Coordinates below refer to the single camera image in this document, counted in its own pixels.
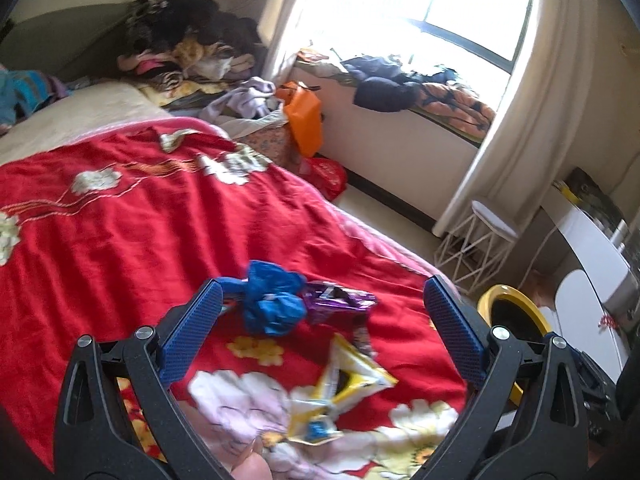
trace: curtain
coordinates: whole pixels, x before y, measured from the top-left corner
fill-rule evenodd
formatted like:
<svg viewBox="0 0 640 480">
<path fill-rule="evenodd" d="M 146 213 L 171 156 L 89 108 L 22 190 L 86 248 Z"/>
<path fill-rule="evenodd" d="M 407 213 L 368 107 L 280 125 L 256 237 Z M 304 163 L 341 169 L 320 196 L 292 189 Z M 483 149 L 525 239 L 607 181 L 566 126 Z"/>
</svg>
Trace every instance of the curtain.
<svg viewBox="0 0 640 480">
<path fill-rule="evenodd" d="M 598 0 L 534 0 L 520 57 L 486 140 L 444 214 L 441 237 L 484 196 L 524 229 L 571 146 L 590 90 Z"/>
<path fill-rule="evenodd" d="M 262 78 L 282 84 L 301 46 L 308 45 L 298 27 L 305 0 L 267 0 L 258 24 L 262 42 L 269 47 Z"/>
</svg>

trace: white stool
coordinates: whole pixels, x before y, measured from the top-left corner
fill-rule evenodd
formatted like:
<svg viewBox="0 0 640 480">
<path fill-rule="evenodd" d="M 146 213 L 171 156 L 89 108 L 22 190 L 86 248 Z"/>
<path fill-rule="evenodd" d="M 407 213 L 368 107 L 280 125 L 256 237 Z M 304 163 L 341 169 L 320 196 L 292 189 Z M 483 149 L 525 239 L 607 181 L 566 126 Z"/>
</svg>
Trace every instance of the white stool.
<svg viewBox="0 0 640 480">
<path fill-rule="evenodd" d="M 497 213 L 499 209 L 487 199 L 473 200 L 471 210 L 471 215 L 447 234 L 435 253 L 437 267 L 456 262 L 449 277 L 466 294 L 495 276 L 520 237 L 515 222 Z"/>
</svg>

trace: yellow ring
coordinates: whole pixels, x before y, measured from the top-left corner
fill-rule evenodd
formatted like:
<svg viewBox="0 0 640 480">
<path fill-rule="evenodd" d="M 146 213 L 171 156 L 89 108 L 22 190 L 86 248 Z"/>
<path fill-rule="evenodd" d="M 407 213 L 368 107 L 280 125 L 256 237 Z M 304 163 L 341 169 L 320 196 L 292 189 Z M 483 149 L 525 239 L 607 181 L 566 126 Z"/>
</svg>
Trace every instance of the yellow ring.
<svg viewBox="0 0 640 480">
<path fill-rule="evenodd" d="M 522 294 L 517 288 L 513 288 L 509 285 L 492 286 L 492 288 L 490 288 L 482 295 L 480 301 L 478 301 L 478 312 L 489 326 L 493 325 L 491 321 L 491 309 L 494 306 L 494 301 L 497 300 L 507 300 L 510 303 L 513 303 L 515 306 L 519 307 L 520 310 L 527 314 L 529 319 L 533 321 L 538 330 L 540 330 L 540 335 L 545 335 L 551 332 L 551 325 L 549 325 L 536 305 L 524 294 Z M 522 399 L 522 388 L 515 383 L 513 384 L 513 388 L 511 389 L 511 395 L 509 395 L 509 399 L 516 406 L 520 405 L 520 400 Z"/>
</svg>

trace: silver bolt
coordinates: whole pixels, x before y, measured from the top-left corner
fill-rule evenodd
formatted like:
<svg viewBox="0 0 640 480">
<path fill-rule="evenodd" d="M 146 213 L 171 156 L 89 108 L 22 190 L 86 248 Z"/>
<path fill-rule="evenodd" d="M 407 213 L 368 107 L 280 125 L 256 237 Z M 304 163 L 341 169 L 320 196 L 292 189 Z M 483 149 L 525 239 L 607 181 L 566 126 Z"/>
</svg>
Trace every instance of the silver bolt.
<svg viewBox="0 0 640 480">
<path fill-rule="evenodd" d="M 141 326 L 136 330 L 138 339 L 149 339 L 154 334 L 154 329 L 150 326 Z"/>
<path fill-rule="evenodd" d="M 497 326 L 494 328 L 494 337 L 503 341 L 509 338 L 509 331 L 503 326 Z"/>
<path fill-rule="evenodd" d="M 558 348 L 566 348 L 566 341 L 562 339 L 559 335 L 555 336 L 551 342 L 557 346 Z"/>
<path fill-rule="evenodd" d="M 80 348 L 84 348 L 85 346 L 89 346 L 91 344 L 91 336 L 90 335 L 81 335 L 78 338 L 78 346 Z"/>
</svg>

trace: baseboard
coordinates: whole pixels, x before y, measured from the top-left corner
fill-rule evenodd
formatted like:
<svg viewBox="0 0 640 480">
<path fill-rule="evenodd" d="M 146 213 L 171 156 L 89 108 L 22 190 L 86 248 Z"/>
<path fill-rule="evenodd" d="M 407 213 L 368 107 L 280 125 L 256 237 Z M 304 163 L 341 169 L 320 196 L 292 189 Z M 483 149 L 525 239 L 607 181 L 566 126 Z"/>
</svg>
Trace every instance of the baseboard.
<svg viewBox="0 0 640 480">
<path fill-rule="evenodd" d="M 373 199 L 377 200 L 381 204 L 392 209 L 396 213 L 404 216 L 418 227 L 423 228 L 425 231 L 431 232 L 436 221 L 428 215 L 425 215 L 418 208 L 405 202 L 401 198 L 398 198 L 392 193 L 389 193 L 386 189 L 381 188 L 372 181 L 364 178 L 363 176 L 355 173 L 354 171 L 344 168 L 347 172 L 347 179 L 350 186 L 353 186 L 357 190 L 360 190 L 364 194 L 369 195 Z"/>
</svg>

